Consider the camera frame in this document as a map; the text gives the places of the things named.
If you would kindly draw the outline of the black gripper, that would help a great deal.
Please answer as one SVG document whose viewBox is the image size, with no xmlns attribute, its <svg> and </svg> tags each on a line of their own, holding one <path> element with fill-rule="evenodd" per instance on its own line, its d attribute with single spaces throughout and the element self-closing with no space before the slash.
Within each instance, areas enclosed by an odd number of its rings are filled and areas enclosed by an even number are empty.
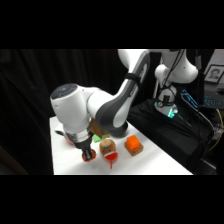
<svg viewBox="0 0 224 224">
<path fill-rule="evenodd" d="M 84 162 L 90 161 L 89 151 L 91 150 L 91 158 L 96 158 L 96 151 L 91 149 L 93 133 L 91 131 L 83 131 L 76 134 L 68 134 L 69 140 L 76 148 L 81 149 L 82 159 Z"/>
</svg>

